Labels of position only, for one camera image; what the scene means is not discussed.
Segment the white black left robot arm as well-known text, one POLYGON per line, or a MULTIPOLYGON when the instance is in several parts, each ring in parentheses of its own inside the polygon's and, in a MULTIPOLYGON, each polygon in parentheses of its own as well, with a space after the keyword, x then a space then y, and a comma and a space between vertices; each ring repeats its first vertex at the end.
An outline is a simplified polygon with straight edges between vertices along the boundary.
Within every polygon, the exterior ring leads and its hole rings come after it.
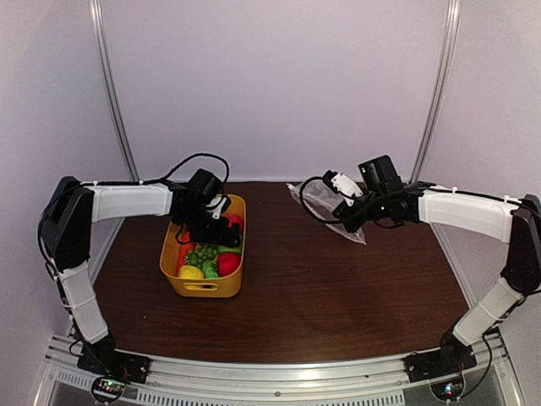
POLYGON ((41 214, 37 240, 61 302, 79 339, 91 347, 87 357, 104 376, 121 369, 121 356, 107 346, 111 335, 89 274, 93 224, 125 217, 170 217, 185 226, 195 243, 237 248, 240 227, 224 218, 231 200, 225 183, 199 169, 187 182, 168 176, 138 182, 82 182, 62 178, 41 214))

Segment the red toy apple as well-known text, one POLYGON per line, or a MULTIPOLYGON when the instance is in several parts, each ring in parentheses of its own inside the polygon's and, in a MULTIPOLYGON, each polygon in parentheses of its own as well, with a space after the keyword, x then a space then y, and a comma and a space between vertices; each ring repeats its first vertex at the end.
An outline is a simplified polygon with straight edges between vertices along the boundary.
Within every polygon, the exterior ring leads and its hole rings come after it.
POLYGON ((241 216, 236 215, 236 214, 225 214, 223 217, 228 220, 228 227, 229 228, 237 227, 238 231, 240 233, 243 233, 244 220, 243 220, 243 218, 241 216))

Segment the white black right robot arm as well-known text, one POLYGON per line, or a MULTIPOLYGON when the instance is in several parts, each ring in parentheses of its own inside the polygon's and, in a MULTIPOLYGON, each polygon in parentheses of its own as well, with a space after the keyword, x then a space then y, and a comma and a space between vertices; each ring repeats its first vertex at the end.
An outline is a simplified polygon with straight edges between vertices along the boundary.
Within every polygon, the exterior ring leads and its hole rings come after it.
POLYGON ((359 164, 363 184, 327 171, 323 181, 341 196, 332 212, 347 232, 366 222, 391 221, 447 226, 483 235, 507 247, 506 262, 487 292, 450 328, 434 353, 434 367, 451 373, 466 358, 467 349, 502 322, 540 289, 540 200, 496 197, 457 187, 416 181, 405 183, 391 158, 379 156, 359 164))

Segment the clear zip top bag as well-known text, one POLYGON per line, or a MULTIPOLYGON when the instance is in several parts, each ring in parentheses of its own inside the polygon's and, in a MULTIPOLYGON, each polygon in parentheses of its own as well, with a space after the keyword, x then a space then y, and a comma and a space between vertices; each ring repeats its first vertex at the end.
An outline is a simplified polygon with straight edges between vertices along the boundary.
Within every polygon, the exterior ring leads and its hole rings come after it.
MULTIPOLYGON (((318 218, 326 221, 332 221, 336 218, 332 212, 344 203, 345 199, 339 194, 335 194, 327 185, 319 178, 310 181, 303 189, 303 201, 305 206, 314 213, 318 218)), ((354 232, 348 232, 343 224, 326 224, 326 226, 334 233, 341 235, 349 241, 366 245, 363 230, 360 228, 354 232)))

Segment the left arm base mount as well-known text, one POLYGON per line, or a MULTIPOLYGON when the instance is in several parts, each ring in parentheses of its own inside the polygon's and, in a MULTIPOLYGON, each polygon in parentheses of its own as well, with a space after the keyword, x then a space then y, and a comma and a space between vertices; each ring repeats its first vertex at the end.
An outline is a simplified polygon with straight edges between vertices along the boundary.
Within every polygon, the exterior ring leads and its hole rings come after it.
POLYGON ((77 367, 117 381, 145 384, 150 359, 142 355, 120 352, 111 347, 84 346, 77 367))

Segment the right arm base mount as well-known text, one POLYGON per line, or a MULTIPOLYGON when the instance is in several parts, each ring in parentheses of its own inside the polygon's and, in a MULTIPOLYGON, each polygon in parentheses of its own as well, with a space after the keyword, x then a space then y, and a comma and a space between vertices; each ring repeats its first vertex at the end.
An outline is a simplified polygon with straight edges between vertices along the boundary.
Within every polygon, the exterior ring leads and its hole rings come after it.
POLYGON ((472 347, 451 345, 409 354, 403 362, 411 383, 458 374, 477 365, 472 347))

